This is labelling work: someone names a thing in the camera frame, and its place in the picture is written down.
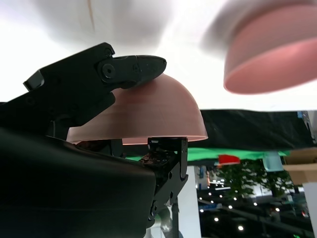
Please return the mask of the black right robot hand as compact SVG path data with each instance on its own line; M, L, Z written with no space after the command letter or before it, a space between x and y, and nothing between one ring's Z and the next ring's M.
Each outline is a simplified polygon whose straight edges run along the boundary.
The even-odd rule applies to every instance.
M138 92L166 68L101 43L38 69L0 106L3 238L142 238L188 180L187 139L154 132Z

